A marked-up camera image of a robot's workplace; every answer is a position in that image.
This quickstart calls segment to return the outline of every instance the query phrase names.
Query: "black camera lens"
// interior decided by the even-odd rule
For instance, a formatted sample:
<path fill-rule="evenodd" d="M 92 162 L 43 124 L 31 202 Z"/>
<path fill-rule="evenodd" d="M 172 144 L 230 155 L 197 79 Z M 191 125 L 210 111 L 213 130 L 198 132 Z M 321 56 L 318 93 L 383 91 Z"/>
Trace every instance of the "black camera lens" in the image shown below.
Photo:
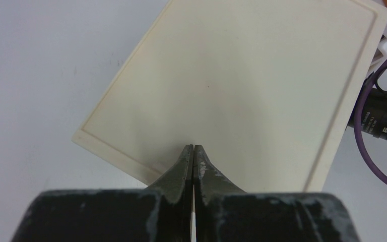
<path fill-rule="evenodd" d="M 354 127 L 351 115 L 348 125 Z M 372 89 L 361 114 L 362 131 L 376 138 L 387 140 L 387 92 Z"/>

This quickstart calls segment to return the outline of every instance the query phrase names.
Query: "beige plastic tray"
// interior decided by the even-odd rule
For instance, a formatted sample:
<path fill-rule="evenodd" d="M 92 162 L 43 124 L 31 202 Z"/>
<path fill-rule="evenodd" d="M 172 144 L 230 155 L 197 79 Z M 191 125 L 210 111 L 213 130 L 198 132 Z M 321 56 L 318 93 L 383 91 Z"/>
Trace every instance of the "beige plastic tray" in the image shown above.
<path fill-rule="evenodd" d="M 147 185 L 186 144 L 248 192 L 319 191 L 387 22 L 354 0 L 172 0 L 73 141 Z"/>

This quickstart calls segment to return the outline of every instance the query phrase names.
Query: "purple cable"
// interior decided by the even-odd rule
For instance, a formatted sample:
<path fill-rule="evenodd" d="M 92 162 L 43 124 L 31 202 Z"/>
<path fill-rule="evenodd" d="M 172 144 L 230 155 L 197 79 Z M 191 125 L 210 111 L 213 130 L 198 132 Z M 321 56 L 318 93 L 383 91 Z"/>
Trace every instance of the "purple cable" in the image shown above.
<path fill-rule="evenodd" d="M 375 80 L 379 78 L 378 73 L 387 66 L 387 59 L 383 64 L 379 67 L 379 69 L 371 76 L 371 78 L 366 82 L 365 87 L 363 91 L 361 92 L 357 105 L 355 107 L 355 113 L 354 113 L 354 134 L 355 134 L 355 141 L 357 142 L 358 150 L 360 151 L 361 156 L 363 157 L 364 161 L 366 162 L 368 168 L 379 178 L 383 183 L 387 185 L 387 176 L 373 163 L 373 161 L 370 158 L 370 155 L 368 154 L 366 147 L 364 145 L 363 136 L 361 134 L 361 113 L 363 112 L 364 105 L 367 100 L 367 96 L 370 93 L 371 89 L 373 88 L 373 85 L 375 83 Z"/>

